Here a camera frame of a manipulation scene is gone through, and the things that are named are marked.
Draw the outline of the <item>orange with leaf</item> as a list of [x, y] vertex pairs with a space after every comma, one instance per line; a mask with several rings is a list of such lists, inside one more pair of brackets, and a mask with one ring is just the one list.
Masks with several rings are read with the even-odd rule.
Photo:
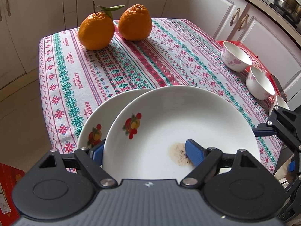
[[78, 39], [87, 50], [101, 50], [107, 47], [115, 33], [112, 12], [124, 8], [125, 5], [112, 7], [96, 6], [93, 4], [93, 13], [81, 23]]

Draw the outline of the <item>large white fruit plate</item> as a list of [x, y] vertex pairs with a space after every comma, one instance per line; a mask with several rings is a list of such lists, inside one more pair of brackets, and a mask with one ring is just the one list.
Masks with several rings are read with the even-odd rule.
[[119, 113], [135, 98], [150, 91], [149, 89], [135, 89], [120, 93], [97, 107], [85, 122], [77, 148], [92, 148], [103, 141]]

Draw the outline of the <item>white kitchen cabinets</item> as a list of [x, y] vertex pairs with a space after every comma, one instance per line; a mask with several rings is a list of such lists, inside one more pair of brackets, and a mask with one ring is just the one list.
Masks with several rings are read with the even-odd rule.
[[1, 0], [1, 87], [26, 74], [36, 80], [40, 39], [77, 27], [92, 1], [143, 4], [152, 17], [185, 18], [216, 40], [242, 42], [278, 78], [289, 107], [300, 106], [300, 33], [262, 0]]

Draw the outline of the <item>patterned tablecloth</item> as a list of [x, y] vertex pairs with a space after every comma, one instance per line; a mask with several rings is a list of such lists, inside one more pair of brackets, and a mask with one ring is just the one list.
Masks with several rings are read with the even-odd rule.
[[233, 104], [251, 127], [266, 122], [272, 98], [255, 99], [246, 72], [234, 73], [221, 60], [221, 44], [185, 19], [154, 18], [140, 42], [115, 32], [107, 48], [89, 51], [78, 30], [61, 31], [39, 42], [39, 83], [51, 144], [72, 153], [93, 111], [122, 92], [189, 85], [207, 89]]

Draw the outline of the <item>black smartphone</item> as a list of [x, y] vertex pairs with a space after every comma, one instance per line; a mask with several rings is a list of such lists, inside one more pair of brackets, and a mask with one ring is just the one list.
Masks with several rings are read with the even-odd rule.
[[278, 95], [280, 95], [286, 102], [287, 102], [287, 96], [286, 93], [284, 92], [281, 83], [279, 82], [278, 78], [271, 74], [272, 82], [274, 86], [276, 87], [276, 92]]

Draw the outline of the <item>steel pot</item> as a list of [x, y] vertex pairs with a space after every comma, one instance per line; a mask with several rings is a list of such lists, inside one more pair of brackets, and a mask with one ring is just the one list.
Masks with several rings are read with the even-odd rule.
[[295, 24], [300, 23], [301, 6], [297, 0], [274, 0], [274, 5], [288, 14]]

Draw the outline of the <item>orange without leaf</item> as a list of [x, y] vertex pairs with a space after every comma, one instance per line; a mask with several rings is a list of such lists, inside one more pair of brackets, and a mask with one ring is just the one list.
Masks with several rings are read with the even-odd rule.
[[152, 20], [148, 9], [141, 4], [135, 4], [125, 10], [118, 22], [121, 36], [129, 41], [146, 39], [152, 30]]

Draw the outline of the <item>white floral bowl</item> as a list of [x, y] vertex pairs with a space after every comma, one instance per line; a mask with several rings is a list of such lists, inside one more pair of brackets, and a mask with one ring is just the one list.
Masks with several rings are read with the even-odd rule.
[[245, 83], [249, 92], [256, 99], [265, 100], [275, 95], [275, 89], [268, 77], [254, 66], [250, 67]]
[[238, 46], [229, 41], [224, 41], [221, 51], [222, 62], [235, 72], [242, 72], [252, 66], [250, 57]]

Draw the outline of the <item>red carton on floor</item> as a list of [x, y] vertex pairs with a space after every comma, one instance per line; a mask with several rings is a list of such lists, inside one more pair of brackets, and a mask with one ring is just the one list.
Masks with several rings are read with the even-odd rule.
[[12, 190], [25, 175], [21, 169], [0, 164], [1, 172], [1, 225], [11, 225], [19, 218], [19, 213], [12, 201]]

